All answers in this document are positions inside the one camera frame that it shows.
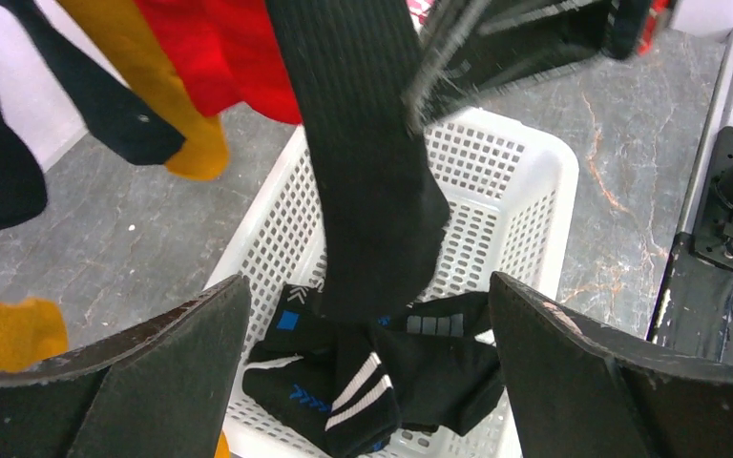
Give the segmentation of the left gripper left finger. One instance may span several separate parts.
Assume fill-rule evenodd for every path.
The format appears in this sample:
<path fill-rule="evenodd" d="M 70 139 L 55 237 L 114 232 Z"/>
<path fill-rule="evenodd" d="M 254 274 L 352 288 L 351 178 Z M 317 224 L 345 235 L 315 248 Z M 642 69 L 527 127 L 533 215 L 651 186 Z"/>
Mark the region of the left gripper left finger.
<path fill-rule="evenodd" d="M 0 457 L 211 457 L 247 333 L 248 279 L 0 373 Z"/>

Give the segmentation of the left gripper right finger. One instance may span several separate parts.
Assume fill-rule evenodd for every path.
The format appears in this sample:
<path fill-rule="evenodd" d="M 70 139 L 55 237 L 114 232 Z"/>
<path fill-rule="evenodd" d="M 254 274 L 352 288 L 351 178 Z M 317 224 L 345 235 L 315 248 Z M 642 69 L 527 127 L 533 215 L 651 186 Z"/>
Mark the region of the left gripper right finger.
<path fill-rule="evenodd" d="M 490 278 L 492 331 L 526 457 L 733 457 L 733 365 L 649 343 Z"/>

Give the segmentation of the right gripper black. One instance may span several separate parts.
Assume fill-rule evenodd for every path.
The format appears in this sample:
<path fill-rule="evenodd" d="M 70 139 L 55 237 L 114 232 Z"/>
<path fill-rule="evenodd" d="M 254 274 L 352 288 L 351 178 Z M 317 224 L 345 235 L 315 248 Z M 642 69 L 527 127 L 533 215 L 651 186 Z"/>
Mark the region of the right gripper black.
<path fill-rule="evenodd" d="M 667 1 L 435 1 L 422 61 L 405 94 L 418 134 L 480 100 L 646 52 Z"/>

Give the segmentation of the black sock white stripes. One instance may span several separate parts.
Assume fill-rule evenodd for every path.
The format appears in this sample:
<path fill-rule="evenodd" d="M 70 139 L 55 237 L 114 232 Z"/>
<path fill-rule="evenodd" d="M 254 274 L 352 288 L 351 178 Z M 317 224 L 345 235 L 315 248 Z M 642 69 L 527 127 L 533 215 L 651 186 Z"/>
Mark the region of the black sock white stripes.
<path fill-rule="evenodd" d="M 362 323 L 416 299 L 437 267 L 450 207 L 401 95 L 421 59 L 403 1 L 266 5 L 303 119 L 326 270 L 314 312 Z"/>

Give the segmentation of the black sock blue accents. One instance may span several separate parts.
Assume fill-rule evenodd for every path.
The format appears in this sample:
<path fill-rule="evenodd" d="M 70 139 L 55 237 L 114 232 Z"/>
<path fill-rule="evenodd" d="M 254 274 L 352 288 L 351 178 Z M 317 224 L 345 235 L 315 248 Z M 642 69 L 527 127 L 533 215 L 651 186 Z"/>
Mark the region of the black sock blue accents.
<path fill-rule="evenodd" d="M 262 342 L 269 351 L 313 352 L 336 342 L 336 324 L 313 314 L 321 292 L 288 284 Z M 399 313 L 375 320 L 389 331 L 444 337 L 475 337 L 491 329 L 486 292 L 468 292 L 428 302 L 414 302 Z"/>

